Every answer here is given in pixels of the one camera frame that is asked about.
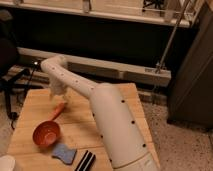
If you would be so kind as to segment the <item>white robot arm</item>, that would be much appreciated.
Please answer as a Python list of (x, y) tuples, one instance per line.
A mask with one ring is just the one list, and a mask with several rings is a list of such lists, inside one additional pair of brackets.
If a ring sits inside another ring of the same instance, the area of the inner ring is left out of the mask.
[(121, 91), (111, 83), (96, 83), (67, 69), (57, 55), (41, 62), (53, 95), (68, 87), (89, 100), (90, 109), (113, 171), (160, 171)]

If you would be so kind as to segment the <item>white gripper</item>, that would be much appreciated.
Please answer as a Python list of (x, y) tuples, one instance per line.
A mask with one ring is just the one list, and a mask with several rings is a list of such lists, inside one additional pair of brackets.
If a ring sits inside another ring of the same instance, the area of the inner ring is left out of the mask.
[(49, 100), (53, 100), (55, 95), (61, 95), (63, 102), (68, 103), (68, 97), (66, 95), (67, 86), (54, 77), (51, 77), (49, 81), (49, 87), (51, 90), (51, 92), (49, 93)]

